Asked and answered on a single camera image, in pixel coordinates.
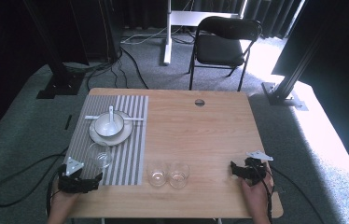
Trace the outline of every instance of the wire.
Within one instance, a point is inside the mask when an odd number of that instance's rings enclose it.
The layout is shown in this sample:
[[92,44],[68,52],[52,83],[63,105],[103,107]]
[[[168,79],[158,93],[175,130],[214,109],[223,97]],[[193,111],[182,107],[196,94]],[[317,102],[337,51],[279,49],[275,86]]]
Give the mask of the wire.
[[52,199],[52,197],[53,197],[56,193],[60,192],[60,191],[58,190],[58,191],[56,191],[54,194],[51,194],[51,193],[52,193],[53,180],[54,180],[54,178],[55,178],[55,176],[56,176],[57,174],[58,174],[58,170],[56,170],[56,171],[52,174],[52,176],[51,176],[51,178],[50,178],[50,180],[49,180],[49,186],[47,187],[47,194],[46,194],[46,212],[47,212],[47,217],[49,217],[49,214],[50,214],[51,199]]
[[[90,87],[90,81],[91,81],[91,78],[92,77],[98,77],[100,76],[101,74],[104,74],[107,69],[111,68],[114,64],[111,64],[111,63],[106,63],[104,67],[98,67],[96,68],[89,76],[85,77],[87,79],[87,81],[85,82],[86,86],[87,86],[87,90],[90,91],[91,90],[91,87]],[[104,70],[103,72],[95,75],[95,73],[97,71],[101,71],[101,70]]]
[[114,76],[115,76],[114,86],[115,86],[116,88],[118,88],[118,86],[117,86],[117,79],[119,78],[119,76],[117,76],[117,73],[115,73],[115,72],[113,71],[113,66],[111,66],[110,71],[111,71],[111,72],[114,74]]
[[145,83],[145,80],[143,79],[142,74],[140,74],[139,65],[137,65],[137,62],[136,62],[136,60],[134,59],[134,57],[133,57],[128,51],[126,51],[125,49],[123,49],[122,47],[121,47],[121,50],[123,50],[123,51],[125,52],[125,54],[128,55],[128,57],[131,58],[131,60],[133,61],[134,66],[136,67],[137,75],[140,77],[140,80],[143,82],[143,85],[145,85],[146,89],[148,89],[148,86],[147,86],[147,84]]
[[126,89],[129,89],[128,87],[128,78],[126,78],[125,72],[122,70],[122,61],[119,59],[119,71],[122,73],[122,75],[125,78],[125,87]]
[[[187,6],[189,5],[190,2],[192,2],[192,5],[191,5],[191,9],[190,9],[189,11],[192,11],[192,8],[193,8],[193,6],[194,6],[194,0],[189,0],[189,1],[186,3],[186,5],[183,7],[183,10],[182,10],[182,11],[186,10],[186,8],[187,8]],[[180,28],[178,28],[176,31],[172,32],[172,34],[177,33],[182,27],[183,27],[183,26],[180,26]],[[159,32],[157,32],[157,33],[154,34],[154,35],[132,35],[132,36],[128,37],[127,39],[122,40],[120,43],[121,43],[121,44],[128,44],[128,45],[138,45],[138,44],[142,44],[142,43],[148,41],[148,39],[151,39],[152,37],[159,35],[160,33],[162,33],[162,32],[163,32],[164,30],[166,30],[166,29],[167,29],[167,28],[163,28],[162,30],[160,30]],[[147,38],[147,39],[144,39],[144,40],[142,40],[142,41],[140,41],[140,42],[137,42],[137,43],[127,43],[128,40],[130,40],[130,39],[132,39],[132,38],[134,38],[134,37],[138,37],[138,36],[148,36],[148,38]]]
[[225,10],[227,10],[227,12],[230,12],[230,5],[232,4],[232,0],[227,1],[227,8]]
[[41,184],[41,182],[44,180],[44,178],[46,177],[46,175],[48,174],[48,172],[50,171],[50,169],[53,167],[53,165],[55,164],[55,162],[60,158],[60,157],[64,157],[64,152],[68,149],[65,148],[60,154],[54,154],[54,155],[50,155],[50,156],[47,156],[41,160],[38,160],[34,163],[32,163],[31,165],[27,166],[26,168],[18,171],[17,173],[13,174],[13,175],[10,175],[6,178],[4,178],[3,180],[0,181],[0,187],[5,184],[6,182],[8,182],[9,180],[11,180],[12,178],[14,178],[15,176],[17,175],[20,175],[24,172],[26,172],[27,170],[29,170],[30,168],[34,167],[35,165],[39,164],[41,161],[45,161],[47,159],[50,159],[50,158],[56,158],[52,164],[49,166],[49,168],[46,170],[46,172],[40,177],[40,179],[37,181],[37,183],[35,184],[35,186],[29,190],[26,194],[24,194],[23,196],[21,196],[19,199],[13,201],[12,203],[0,203],[0,207],[9,207],[13,204],[16,204],[16,203],[20,203],[22,202],[23,200],[25,200],[27,197],[29,197],[36,189],[37,187]]
[[292,181],[288,176],[284,175],[282,172],[278,171],[276,168],[274,168],[273,166],[271,166],[271,169],[274,170],[276,173],[278,173],[279,175],[281,175],[282,177],[284,177],[285,179],[287,179],[292,185],[294,185],[294,187],[296,187],[296,189],[302,194],[302,196],[306,199],[306,201],[308,202],[308,204],[312,207],[312,209],[314,209],[314,212],[317,214],[317,217],[320,219],[321,223],[325,223],[323,218],[320,216],[320,214],[317,212],[317,209],[314,207],[314,205],[312,204],[312,202],[309,200],[309,198],[306,196],[306,194],[300,189],[300,187],[294,182]]
[[[182,29],[184,27],[180,27],[178,28],[176,31],[172,32],[172,40],[176,43],[179,43],[179,44],[186,44],[186,45],[193,45],[194,44],[194,41],[195,41],[195,36],[192,35],[192,33],[190,31],[188,31],[186,34],[177,34],[177,32]],[[187,36],[190,36],[192,37],[192,41],[185,41],[185,40],[182,40],[182,39],[179,39],[179,38],[176,38],[174,37],[174,35],[187,35]],[[124,36],[126,37],[127,39],[130,39],[130,38],[134,38],[134,37],[138,37],[138,36],[150,36],[150,35],[132,35],[132,36]],[[148,39],[151,39],[151,38],[166,38],[166,35],[154,35],[154,37],[149,37]],[[138,44],[141,44],[143,42],[145,42],[147,39],[141,41],[141,42],[137,42],[137,43],[122,43],[122,44],[126,44],[126,45],[138,45]]]
[[77,68],[77,67],[72,67],[68,65],[65,65],[64,67],[70,73],[89,73],[95,70],[100,70],[101,68],[105,68],[108,65],[110,65],[110,63],[100,63],[100,64],[97,64],[91,67],[86,67],[86,68]]

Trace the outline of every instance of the person's right hand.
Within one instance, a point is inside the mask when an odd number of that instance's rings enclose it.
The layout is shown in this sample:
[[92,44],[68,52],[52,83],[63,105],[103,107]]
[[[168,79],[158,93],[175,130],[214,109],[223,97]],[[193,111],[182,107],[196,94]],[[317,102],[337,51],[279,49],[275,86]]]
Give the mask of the person's right hand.
[[58,190],[58,181],[52,185],[51,206],[48,224],[63,224],[81,193],[66,193]]
[[[249,211],[250,216],[253,218],[255,224],[270,223],[268,219],[268,194],[264,184],[259,181],[254,186],[249,186],[247,182],[239,178],[241,182],[241,188],[244,193],[244,200]],[[268,187],[270,193],[272,193],[271,175],[266,174],[264,182]]]

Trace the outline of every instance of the white bowl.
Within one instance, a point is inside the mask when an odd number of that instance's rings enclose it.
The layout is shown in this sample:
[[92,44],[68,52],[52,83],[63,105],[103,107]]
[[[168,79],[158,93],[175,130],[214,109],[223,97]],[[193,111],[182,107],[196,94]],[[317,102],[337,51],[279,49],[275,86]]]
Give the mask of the white bowl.
[[110,120],[110,114],[104,113],[95,121],[95,131],[104,137],[115,136],[121,133],[124,128],[124,118],[114,111],[113,120]]

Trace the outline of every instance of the drinking glass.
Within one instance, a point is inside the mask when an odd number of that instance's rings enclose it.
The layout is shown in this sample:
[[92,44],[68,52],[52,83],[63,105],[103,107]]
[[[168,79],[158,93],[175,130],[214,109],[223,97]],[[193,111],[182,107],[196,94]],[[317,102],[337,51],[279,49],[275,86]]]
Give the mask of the drinking glass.
[[147,165],[147,177],[152,186],[159,187],[166,183],[167,166],[163,161],[151,161]]
[[105,143],[93,143],[88,151],[93,164],[98,168],[104,169],[113,161],[110,147]]
[[182,161],[175,161],[169,169],[169,183],[176,189],[181,189],[187,185],[189,177],[189,167]]

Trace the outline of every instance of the black cable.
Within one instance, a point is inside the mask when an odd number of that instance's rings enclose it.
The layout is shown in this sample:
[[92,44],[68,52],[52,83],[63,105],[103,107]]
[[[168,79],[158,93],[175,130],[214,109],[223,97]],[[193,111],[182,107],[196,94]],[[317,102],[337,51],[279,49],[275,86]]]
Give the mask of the black cable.
[[320,219],[320,221],[324,224],[324,220],[323,218],[320,216],[320,214],[317,212],[317,209],[314,207],[314,205],[312,204],[312,202],[309,200],[309,198],[306,196],[306,194],[300,189],[300,187],[298,187],[298,185],[292,181],[288,176],[284,175],[282,172],[278,171],[276,168],[274,168],[273,166],[271,166],[271,169],[274,170],[276,173],[278,173],[279,175],[281,175],[282,177],[284,177],[285,179],[287,179],[292,185],[294,185],[294,187],[296,187],[296,189],[302,194],[302,196],[306,199],[306,201],[308,202],[308,204],[312,207],[312,209],[314,209],[314,212],[316,213],[317,217]]
[[46,177],[46,175],[48,174],[49,170],[53,167],[53,165],[55,164],[55,162],[60,158],[60,157],[63,157],[64,156],[64,152],[68,149],[65,148],[60,154],[54,154],[54,155],[50,155],[50,156],[47,156],[41,160],[38,160],[36,162],[34,162],[33,164],[27,166],[26,168],[20,170],[19,172],[13,174],[13,175],[10,175],[8,177],[6,177],[5,179],[1,180],[0,181],[0,187],[5,184],[6,182],[8,182],[9,180],[11,180],[12,178],[14,178],[15,176],[17,175],[20,175],[24,172],[26,172],[27,170],[29,170],[30,168],[32,168],[33,166],[39,164],[41,161],[45,161],[47,159],[50,159],[50,158],[56,158],[55,161],[49,166],[49,168],[46,170],[46,172],[41,176],[41,178],[37,181],[37,183],[35,184],[35,186],[29,190],[29,192],[27,192],[26,194],[24,194],[23,196],[21,196],[18,200],[15,200],[13,201],[12,203],[0,203],[0,207],[9,207],[13,204],[16,204],[16,203],[20,203],[22,202],[23,200],[25,200],[27,197],[29,197],[36,189],[37,187],[41,184],[41,182],[44,180],[44,178]]
[[110,63],[99,63],[97,65],[94,65],[91,67],[86,67],[86,68],[77,68],[77,67],[72,67],[72,66],[68,66],[68,65],[65,65],[64,67],[70,73],[89,73],[89,72],[93,72],[95,70],[99,70],[101,68],[105,68],[108,65],[110,65]]
[[[181,35],[186,35],[186,36],[190,36],[192,37],[192,41],[185,41],[185,40],[181,40],[179,38],[175,38],[174,36],[181,36]],[[123,36],[122,39],[129,39],[131,36]],[[149,36],[149,37],[146,37],[146,36],[135,36],[133,37],[133,39],[166,39],[166,35],[155,35],[153,37]],[[195,36],[190,32],[190,31],[187,31],[185,34],[178,34],[178,33],[173,33],[172,34],[172,40],[176,43],[179,43],[179,44],[186,44],[186,45],[192,45],[195,41]]]
[[[87,90],[90,91],[91,90],[91,87],[90,87],[90,80],[92,77],[98,77],[100,76],[101,74],[104,74],[106,72],[107,69],[111,68],[113,66],[112,63],[107,63],[106,66],[104,67],[98,67],[96,68],[89,76],[85,77],[87,79],[87,81],[85,82],[86,86],[87,86]],[[101,71],[101,70],[104,70],[103,72],[95,75],[95,73],[97,71]]]
[[267,173],[271,176],[271,179],[273,182],[272,192],[268,198],[268,218],[269,218],[270,222],[272,223],[272,195],[274,192],[274,180],[273,180],[273,175],[268,170],[267,170]]
[[126,78],[125,72],[122,70],[122,61],[121,61],[121,59],[119,59],[119,71],[122,73],[122,75],[125,78],[125,87],[126,87],[126,89],[129,89],[129,87],[128,87],[128,78]]
[[116,88],[118,88],[118,86],[117,86],[117,79],[119,78],[119,76],[117,76],[117,73],[115,73],[115,72],[113,71],[113,66],[111,66],[110,71],[111,71],[111,72],[114,74],[114,76],[115,76],[115,79],[114,79],[114,86],[115,86]]
[[143,79],[142,75],[140,74],[139,65],[137,65],[137,62],[134,59],[134,57],[128,51],[126,51],[123,47],[121,47],[121,50],[123,50],[125,52],[125,54],[128,55],[128,57],[131,58],[131,60],[133,61],[134,66],[136,67],[137,75],[139,76],[140,80],[143,82],[143,85],[145,85],[146,89],[148,89],[148,86],[145,83],[145,80]]
[[46,195],[46,212],[47,212],[47,217],[49,217],[49,214],[50,214],[50,208],[51,208],[51,198],[54,194],[51,194],[52,193],[52,185],[53,185],[53,180],[55,179],[55,176],[58,174],[58,170],[56,170],[50,180],[49,180],[49,186],[47,188],[47,195]]

